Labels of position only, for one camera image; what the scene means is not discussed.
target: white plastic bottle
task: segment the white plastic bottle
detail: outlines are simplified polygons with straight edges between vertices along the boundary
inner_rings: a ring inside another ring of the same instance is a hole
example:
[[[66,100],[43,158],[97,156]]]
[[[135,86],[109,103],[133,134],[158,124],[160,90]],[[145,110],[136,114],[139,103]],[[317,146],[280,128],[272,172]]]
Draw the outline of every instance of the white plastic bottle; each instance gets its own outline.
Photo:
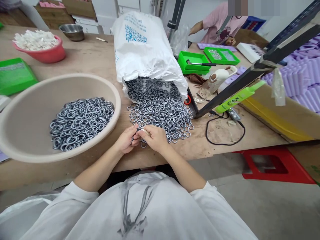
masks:
[[[229,66],[215,71],[214,74],[212,74],[209,79],[202,84],[202,87],[194,96],[194,100],[198,103],[204,102],[207,97],[218,90],[225,80],[234,75],[237,71],[238,69],[235,66]]]

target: tiled floor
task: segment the tiled floor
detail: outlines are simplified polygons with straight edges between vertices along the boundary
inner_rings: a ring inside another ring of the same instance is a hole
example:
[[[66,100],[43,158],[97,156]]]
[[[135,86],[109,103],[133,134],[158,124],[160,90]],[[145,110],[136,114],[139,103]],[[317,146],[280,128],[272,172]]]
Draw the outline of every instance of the tiled floor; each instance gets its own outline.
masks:
[[[320,188],[317,185],[245,180],[247,166],[240,154],[226,153],[190,161],[216,186],[259,240],[318,239]],[[38,191],[56,189],[71,179],[31,185],[0,193],[0,212]]]

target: white shirt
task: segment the white shirt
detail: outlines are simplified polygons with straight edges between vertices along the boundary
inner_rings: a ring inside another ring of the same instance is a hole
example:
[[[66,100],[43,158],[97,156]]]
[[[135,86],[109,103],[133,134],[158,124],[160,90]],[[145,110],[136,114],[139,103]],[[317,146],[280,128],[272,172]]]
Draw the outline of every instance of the white shirt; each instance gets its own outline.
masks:
[[[144,173],[105,191],[70,183],[21,238],[257,239],[217,188],[208,182],[188,193],[164,173]]]

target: plastic bag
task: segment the plastic bag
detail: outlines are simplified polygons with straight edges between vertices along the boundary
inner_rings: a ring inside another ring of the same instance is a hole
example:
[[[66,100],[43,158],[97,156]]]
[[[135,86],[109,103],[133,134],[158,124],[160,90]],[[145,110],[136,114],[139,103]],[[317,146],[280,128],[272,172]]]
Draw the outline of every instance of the plastic bag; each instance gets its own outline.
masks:
[[[114,35],[117,81],[123,83],[138,77],[173,81],[182,99],[187,98],[188,84],[174,58],[160,18],[140,12],[129,12],[117,18]]]
[[[0,214],[0,239],[20,239],[59,194],[51,191],[45,195],[34,195],[5,209]]]
[[[273,70],[273,81],[271,84],[272,94],[271,97],[275,99],[276,106],[286,105],[286,91],[283,84],[283,79],[279,68]]]
[[[188,50],[189,33],[190,33],[190,28],[185,24],[183,24],[182,26],[179,25],[178,30],[174,32],[172,41],[171,41],[171,48],[173,51],[173,55],[175,57],[178,57],[181,51]]]

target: electric cord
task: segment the electric cord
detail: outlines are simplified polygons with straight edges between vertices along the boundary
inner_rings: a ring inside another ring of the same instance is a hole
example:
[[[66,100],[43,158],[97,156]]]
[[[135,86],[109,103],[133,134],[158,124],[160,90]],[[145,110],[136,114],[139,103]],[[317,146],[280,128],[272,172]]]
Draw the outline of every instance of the electric cord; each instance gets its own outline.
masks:
[[[237,121],[237,122],[240,124],[240,126],[243,128],[243,134],[242,134],[242,136],[240,137],[240,139],[239,139],[237,142],[234,142],[234,143],[232,143],[232,144],[214,143],[214,142],[211,142],[211,141],[209,140],[209,138],[208,138],[209,122],[211,122],[211,121],[213,121],[213,120],[220,119],[220,118],[222,118],[222,119],[227,119],[227,118],[229,118],[229,116],[227,115],[227,117],[224,117],[224,113],[222,114],[222,116],[220,116],[220,115],[218,115],[215,111],[212,111],[212,110],[210,111],[210,113],[213,114],[213,115],[216,115],[216,116],[218,116],[218,117],[217,117],[217,118],[214,118],[214,119],[210,119],[210,120],[207,122],[207,127],[206,127],[206,139],[208,140],[209,143],[211,143],[211,144],[213,144],[213,145],[233,146],[233,145],[237,144],[238,142],[240,142],[240,141],[243,139],[244,135],[246,134],[246,128],[244,127],[244,125],[242,124],[242,122]]]

